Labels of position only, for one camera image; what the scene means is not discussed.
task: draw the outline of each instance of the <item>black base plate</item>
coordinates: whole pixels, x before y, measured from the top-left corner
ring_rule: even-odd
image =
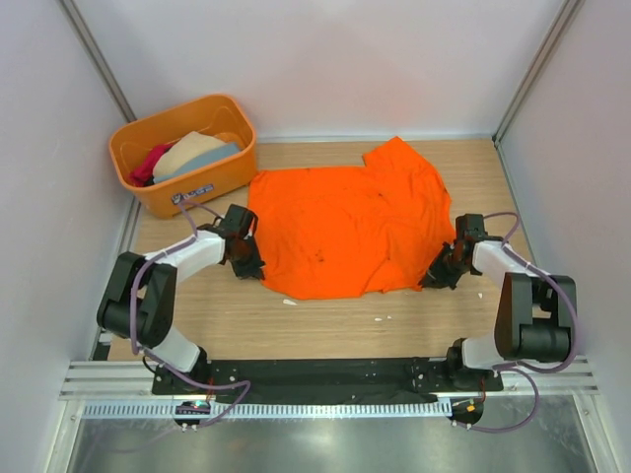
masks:
[[[216,360],[210,365],[212,384],[251,382],[246,404],[417,404],[435,402],[434,393],[478,391],[484,379],[487,391],[501,391],[502,378],[490,371],[467,371],[453,378],[444,361],[429,358],[374,360]],[[205,394],[158,368],[155,395]],[[216,391],[218,402],[232,403],[237,390]]]

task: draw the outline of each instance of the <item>laundry basket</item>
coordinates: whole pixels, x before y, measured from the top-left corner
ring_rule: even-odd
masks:
[[[241,151],[217,163],[148,187],[129,178],[157,145],[174,143],[191,131],[234,142]],[[206,202],[248,184],[256,175],[256,132],[237,102],[225,95],[202,97],[129,123],[109,140],[120,183],[157,217],[179,212],[183,199]]]

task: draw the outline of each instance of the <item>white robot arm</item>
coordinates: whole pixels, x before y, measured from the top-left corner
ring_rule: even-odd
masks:
[[[576,307],[574,281],[538,269],[531,271],[511,255],[517,254],[501,237],[485,232],[481,215],[466,214],[456,219],[454,242],[445,243],[421,281],[426,288],[455,289],[460,276],[470,272],[484,274],[502,290],[494,330],[457,340],[450,348],[457,369],[492,370],[512,361],[563,362],[570,355],[575,343],[571,313]],[[556,283],[573,307],[563,304],[546,280]],[[535,305],[550,317],[533,317]]]
[[[256,224],[257,218],[250,210],[231,205],[225,217],[199,227],[193,242],[183,240],[145,255],[120,254],[99,307],[99,326],[122,338],[131,338],[133,282],[140,269],[153,261],[141,279],[144,297],[135,295],[138,344],[178,372],[206,382],[206,352],[173,326],[175,288],[203,268],[227,261],[238,278],[262,279],[264,262],[254,240]]]

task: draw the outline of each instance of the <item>blue cloth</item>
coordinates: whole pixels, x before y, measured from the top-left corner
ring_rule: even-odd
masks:
[[[228,158],[236,153],[240,152],[239,146],[235,143],[228,143],[227,145],[220,146],[219,148],[215,148],[214,150],[207,151],[206,153],[199,155],[196,158],[193,158],[188,163],[183,165],[181,168],[176,170],[175,172],[163,175],[162,177],[155,177],[154,184],[159,184],[160,182],[164,182],[165,180],[173,179],[174,177],[178,177],[179,175],[186,174],[187,172],[191,172],[192,170],[196,170],[199,168],[203,168],[204,166],[211,165],[213,163],[217,163],[225,158]]]

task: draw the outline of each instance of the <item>wooden table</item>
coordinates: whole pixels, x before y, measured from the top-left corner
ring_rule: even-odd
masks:
[[[490,140],[423,141],[412,146],[441,173],[452,198],[452,220],[470,213],[514,210],[514,203]],[[378,144],[299,143],[258,146],[261,169],[361,165],[362,154]],[[208,203],[223,213],[246,205],[241,188]],[[198,224],[210,221],[200,209]],[[488,221],[491,235],[505,234],[511,218]],[[160,220],[145,213],[136,251],[168,246],[190,234],[183,216]],[[513,247],[527,256],[521,232]],[[211,359],[301,359],[443,356],[460,337],[481,335],[495,322],[499,290],[484,277],[465,276],[457,290],[396,291],[360,299],[297,302],[235,278],[230,267],[213,266],[182,283],[175,324],[204,347]],[[115,339],[110,360],[131,360],[129,341]]]

